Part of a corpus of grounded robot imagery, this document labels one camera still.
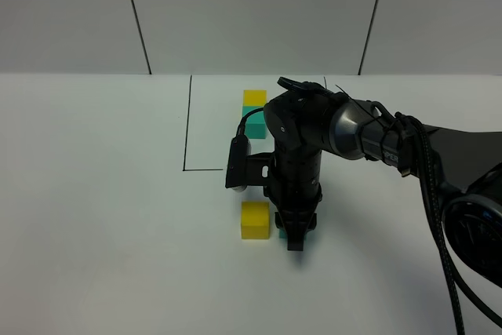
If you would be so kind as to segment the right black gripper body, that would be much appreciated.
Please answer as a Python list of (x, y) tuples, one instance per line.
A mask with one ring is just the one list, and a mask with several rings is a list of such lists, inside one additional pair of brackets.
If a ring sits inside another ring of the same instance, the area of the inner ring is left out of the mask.
[(280, 213), (313, 213), (322, 198), (322, 151), (316, 147), (275, 146), (267, 196)]

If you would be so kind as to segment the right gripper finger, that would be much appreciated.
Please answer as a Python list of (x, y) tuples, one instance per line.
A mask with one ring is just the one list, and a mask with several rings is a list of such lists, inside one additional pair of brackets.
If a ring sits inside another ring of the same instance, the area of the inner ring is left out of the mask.
[(315, 211), (309, 213), (307, 215), (307, 231), (313, 231), (315, 230), (317, 226), (317, 213)]
[(280, 213), (280, 229), (286, 236), (288, 251), (303, 251), (304, 237), (310, 224), (310, 213), (306, 211)]

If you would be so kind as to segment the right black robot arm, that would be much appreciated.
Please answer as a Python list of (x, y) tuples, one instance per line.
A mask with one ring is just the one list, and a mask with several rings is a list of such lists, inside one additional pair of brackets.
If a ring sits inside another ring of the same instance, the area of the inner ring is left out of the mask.
[(321, 155), (361, 158), (429, 181), (440, 228), (454, 253), (494, 284), (501, 282), (501, 135), (469, 133), (390, 113), (377, 101), (354, 100), (318, 83), (280, 78), (283, 93), (266, 103), (274, 138), (267, 194), (278, 208), (288, 247), (302, 250), (321, 200)]

